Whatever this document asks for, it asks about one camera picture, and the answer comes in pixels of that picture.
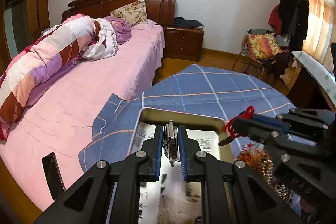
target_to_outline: red cord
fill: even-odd
[[[237,116],[237,117],[232,118],[232,119],[226,124],[226,126],[224,127],[224,131],[227,130],[227,131],[230,133],[230,136],[231,136],[232,138],[238,138],[238,137],[240,137],[241,135],[240,135],[238,132],[236,132],[236,131],[232,128],[233,121],[234,121],[235,119],[237,119],[238,117],[246,118],[246,119],[250,119],[250,118],[253,116],[253,114],[254,114],[254,107],[253,107],[253,106],[249,106],[249,107],[246,109],[245,113],[243,113],[243,114],[241,114],[241,115],[239,115],[239,116]]]

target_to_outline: wooden headboard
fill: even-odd
[[[75,0],[62,14],[62,22],[78,13],[92,18],[109,16],[110,12],[136,0]],[[148,18],[161,25],[174,25],[175,0],[145,0]]]

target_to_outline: barcode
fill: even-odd
[[[135,136],[134,145],[136,147],[140,147],[141,140],[142,140],[142,138],[139,138],[138,136]]]
[[[141,137],[143,137],[143,138],[145,138],[146,137],[146,131],[145,130],[142,130],[142,129],[139,129],[138,130],[138,132],[137,132],[137,134],[139,135],[139,136],[141,136]]]

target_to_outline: yellow floral cushion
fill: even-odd
[[[144,0],[137,0],[110,12],[110,15],[126,20],[131,27],[147,22],[146,3]]]
[[[274,38],[274,33],[250,34],[247,38],[249,52],[254,59],[271,59],[282,52]]]

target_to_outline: smartphone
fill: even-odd
[[[64,183],[59,172],[55,153],[50,153],[42,158],[44,175],[53,200],[56,200],[65,192]]]

